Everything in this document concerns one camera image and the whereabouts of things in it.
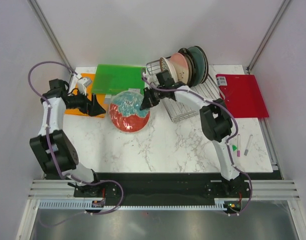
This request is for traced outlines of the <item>red blue flower plate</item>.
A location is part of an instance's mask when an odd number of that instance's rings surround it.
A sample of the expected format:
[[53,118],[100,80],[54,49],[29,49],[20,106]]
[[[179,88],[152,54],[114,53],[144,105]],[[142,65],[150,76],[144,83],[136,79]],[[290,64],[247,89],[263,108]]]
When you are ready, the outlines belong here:
[[117,129],[135,133],[148,124],[150,111],[140,110],[143,99],[141,93],[131,90],[120,92],[111,99],[108,114]]

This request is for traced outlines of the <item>brown floral pattern plate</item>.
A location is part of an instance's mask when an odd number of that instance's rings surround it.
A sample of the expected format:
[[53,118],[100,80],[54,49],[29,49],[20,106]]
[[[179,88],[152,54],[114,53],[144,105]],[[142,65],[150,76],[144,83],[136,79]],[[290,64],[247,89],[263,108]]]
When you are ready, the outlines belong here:
[[168,71],[170,73],[174,82],[178,81],[177,72],[175,70],[175,67],[168,59],[166,59],[165,57],[161,57],[159,59],[159,65],[160,65],[161,71]]

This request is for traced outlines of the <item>pink beige leaf plate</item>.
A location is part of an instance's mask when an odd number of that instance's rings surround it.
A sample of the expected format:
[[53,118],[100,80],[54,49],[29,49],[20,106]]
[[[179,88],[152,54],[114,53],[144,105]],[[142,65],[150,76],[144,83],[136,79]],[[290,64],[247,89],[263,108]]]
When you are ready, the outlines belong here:
[[177,52],[171,55],[170,62],[175,68],[178,81],[187,85],[189,80],[189,66],[186,58]]

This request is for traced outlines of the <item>dark red rimmed beige plate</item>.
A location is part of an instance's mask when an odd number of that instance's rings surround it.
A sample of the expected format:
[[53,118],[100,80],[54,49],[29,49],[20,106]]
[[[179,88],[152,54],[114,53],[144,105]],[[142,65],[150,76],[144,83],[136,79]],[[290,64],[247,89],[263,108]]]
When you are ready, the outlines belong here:
[[191,86],[191,82],[192,82],[192,76],[193,76],[193,65],[192,65],[192,61],[191,58],[186,54],[185,55],[186,61],[188,63],[188,69],[189,69],[189,77],[188,77],[188,82],[187,82],[187,86]]

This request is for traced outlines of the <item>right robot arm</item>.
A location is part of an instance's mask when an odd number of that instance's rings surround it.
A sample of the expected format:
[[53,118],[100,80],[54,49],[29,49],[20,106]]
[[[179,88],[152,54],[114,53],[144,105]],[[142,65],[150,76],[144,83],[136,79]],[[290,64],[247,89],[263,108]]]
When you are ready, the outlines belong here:
[[215,148],[220,163],[222,192],[233,197],[240,190],[240,172],[236,169],[232,147],[228,140],[232,135],[233,123],[236,121],[228,112],[222,99],[211,100],[193,91],[182,82],[175,82],[168,71],[157,74],[158,85],[150,82],[153,76],[143,73],[142,80],[148,84],[144,89],[141,110],[148,110],[159,104],[164,98],[172,99],[197,112],[200,116],[204,136]]

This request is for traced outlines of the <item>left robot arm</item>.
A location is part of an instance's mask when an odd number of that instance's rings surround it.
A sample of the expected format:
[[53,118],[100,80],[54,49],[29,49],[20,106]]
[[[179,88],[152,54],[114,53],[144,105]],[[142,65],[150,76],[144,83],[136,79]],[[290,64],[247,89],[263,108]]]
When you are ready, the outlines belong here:
[[68,83],[61,79],[49,82],[50,90],[42,95],[42,126],[38,135],[29,140],[29,145],[47,176],[69,178],[92,197],[102,193],[102,183],[97,181],[95,172],[79,162],[78,154],[63,130],[63,120],[67,109],[77,109],[90,117],[106,113],[98,103],[96,95],[88,98],[79,90],[70,94]]

